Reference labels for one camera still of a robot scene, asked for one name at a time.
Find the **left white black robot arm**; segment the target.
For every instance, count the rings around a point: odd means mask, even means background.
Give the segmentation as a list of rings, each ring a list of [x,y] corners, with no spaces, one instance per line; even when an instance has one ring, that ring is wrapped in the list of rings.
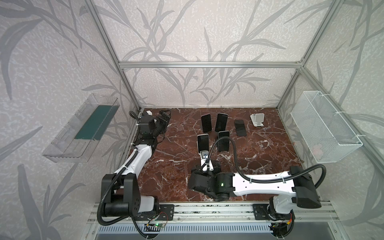
[[[97,221],[102,226],[110,226],[126,218],[136,220],[160,214],[158,198],[141,195],[138,177],[157,148],[158,136],[167,131],[171,110],[161,110],[156,116],[150,113],[138,116],[130,112],[130,116],[136,120],[138,127],[131,143],[132,153],[120,168],[102,179],[97,210]]]

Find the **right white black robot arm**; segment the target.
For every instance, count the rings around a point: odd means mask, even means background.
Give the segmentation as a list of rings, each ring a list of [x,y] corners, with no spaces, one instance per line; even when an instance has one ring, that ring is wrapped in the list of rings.
[[[192,170],[188,188],[217,201],[253,194],[272,195],[266,209],[273,220],[290,216],[294,206],[319,209],[322,204],[317,194],[326,175],[323,165],[308,169],[293,166],[289,171],[270,175],[245,175]]]

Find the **white phone stand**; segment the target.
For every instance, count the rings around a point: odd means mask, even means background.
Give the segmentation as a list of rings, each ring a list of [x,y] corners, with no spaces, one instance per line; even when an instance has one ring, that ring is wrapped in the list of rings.
[[[263,114],[263,113],[251,114],[250,118],[251,118],[251,121],[252,121],[252,124],[254,127],[263,127],[264,126],[265,114]]]

